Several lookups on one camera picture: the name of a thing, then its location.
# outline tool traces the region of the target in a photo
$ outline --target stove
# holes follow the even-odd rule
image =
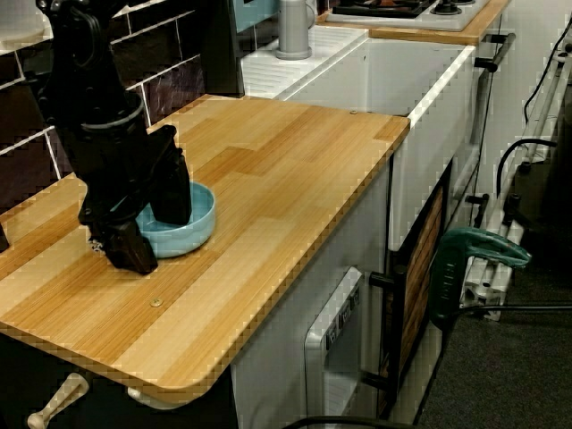
[[[341,0],[328,22],[375,27],[462,31],[489,0],[458,0],[443,7],[441,0]]]

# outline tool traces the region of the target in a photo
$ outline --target white sink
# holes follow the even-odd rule
[[[411,131],[394,156],[391,187],[389,249],[398,250],[470,137],[475,47],[369,39],[358,29],[313,30],[316,58],[284,62],[270,48],[246,57],[246,93],[409,118]]]
[[[290,97],[296,88],[301,88],[366,40],[366,29],[314,26],[309,31],[312,56],[300,61],[276,58],[274,50],[278,40],[275,40],[242,59],[245,93],[262,98]]]

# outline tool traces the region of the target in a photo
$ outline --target metal rod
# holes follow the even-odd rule
[[[407,284],[407,267],[397,265],[394,270],[395,286],[391,303],[391,349],[388,367],[389,391],[388,404],[397,400],[400,388],[401,346],[403,341],[403,316],[405,313],[405,288]]]
[[[465,313],[482,313],[483,311],[523,311],[523,312],[567,312],[572,311],[572,306],[476,306],[460,308],[453,315]]]

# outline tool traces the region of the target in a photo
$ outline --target wooden countertop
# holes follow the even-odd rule
[[[408,119],[205,96],[163,123],[217,198],[150,275],[90,250],[67,178],[0,216],[0,332],[169,402],[204,394],[408,133]],[[161,299],[160,307],[152,307]]]
[[[434,29],[402,29],[396,27],[371,27],[367,25],[347,24],[340,22],[326,22],[328,13],[324,13],[318,20],[318,25],[328,27],[350,27],[354,29],[369,29],[370,38],[390,38],[397,40],[411,40],[416,42],[447,43],[451,45],[477,46],[486,35],[486,30],[509,5],[511,0],[490,0],[483,10],[469,22],[462,31],[438,31]]]

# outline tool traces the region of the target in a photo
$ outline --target black cable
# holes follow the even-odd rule
[[[300,429],[311,425],[354,425],[376,427],[378,429],[415,429],[415,426],[404,425],[401,423],[392,423],[386,420],[377,420],[375,418],[352,417],[352,416],[312,416],[302,418],[298,422],[284,427],[283,429]]]
[[[512,153],[513,150],[515,150],[519,146],[525,145],[526,143],[535,143],[537,145],[545,145],[548,147],[557,146],[556,143],[554,143],[553,141],[542,140],[542,139],[522,139],[517,141],[516,143],[513,143],[502,155],[502,158],[500,159],[499,162],[499,167],[497,168],[497,198],[501,194],[502,169],[504,167],[504,163],[507,162],[507,158],[509,157],[509,155]]]
[[[558,41],[556,42],[556,44],[554,45],[554,48],[552,49],[552,53],[551,56],[548,59],[548,62],[546,63],[546,67],[544,68],[544,73],[542,75],[542,77],[540,78],[540,81],[538,82],[538,85],[536,85],[536,89],[534,90],[533,94],[530,96],[530,98],[528,98],[528,101],[526,101],[525,104],[525,121],[526,123],[528,123],[528,105],[530,105],[530,103],[533,101],[534,97],[536,97],[536,94],[538,93],[538,90],[540,89],[540,86],[543,84],[544,82],[544,78],[546,78],[546,74],[548,73],[548,70],[551,67],[551,61],[552,61],[552,57],[554,56],[554,54],[556,53],[556,49],[558,49],[558,45],[560,44],[560,42],[564,39],[564,37],[566,36],[566,34],[568,33],[568,30],[570,29],[570,27],[572,26],[572,13],[570,16],[570,21],[568,21],[568,25],[566,27],[566,29],[564,30],[564,32],[562,33],[562,35],[559,37]]]

